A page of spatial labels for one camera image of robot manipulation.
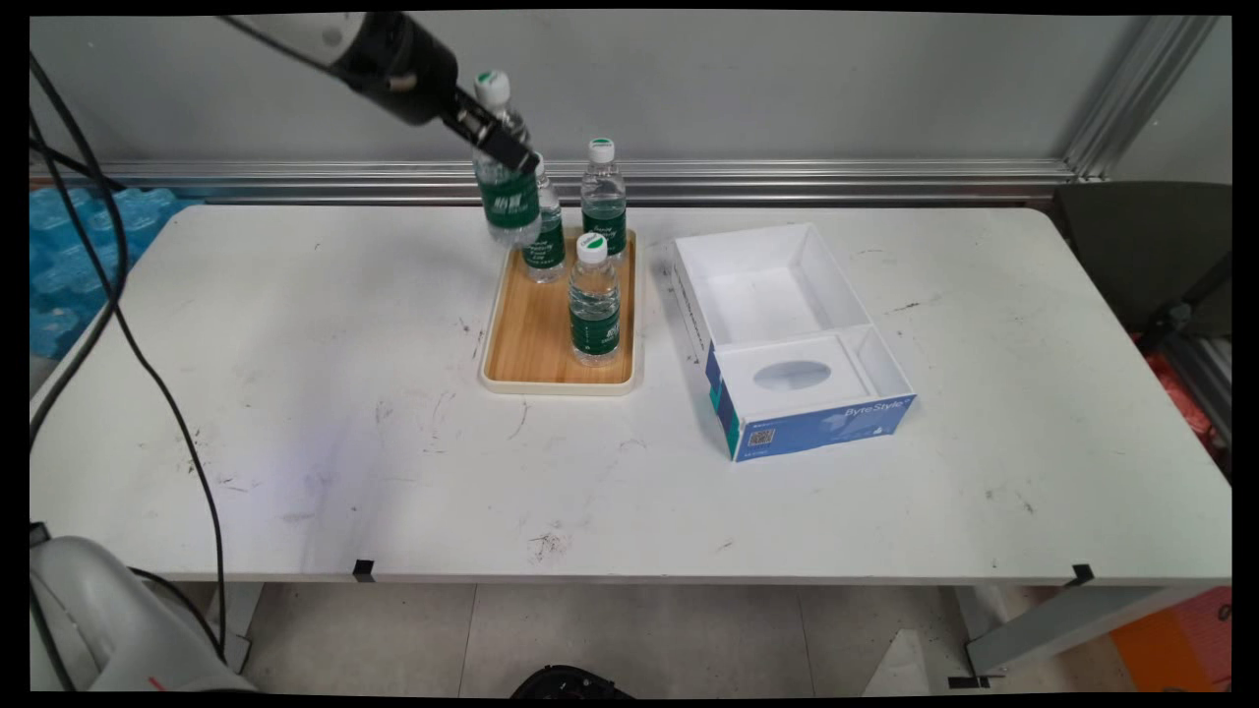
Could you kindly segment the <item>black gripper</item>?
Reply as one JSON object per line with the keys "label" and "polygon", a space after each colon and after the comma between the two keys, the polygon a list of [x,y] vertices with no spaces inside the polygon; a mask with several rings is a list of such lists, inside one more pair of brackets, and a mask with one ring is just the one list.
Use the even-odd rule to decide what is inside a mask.
{"label": "black gripper", "polygon": [[334,13],[342,34],[332,72],[405,125],[444,122],[465,144],[509,171],[540,161],[511,102],[488,105],[457,88],[457,59],[405,13]]}

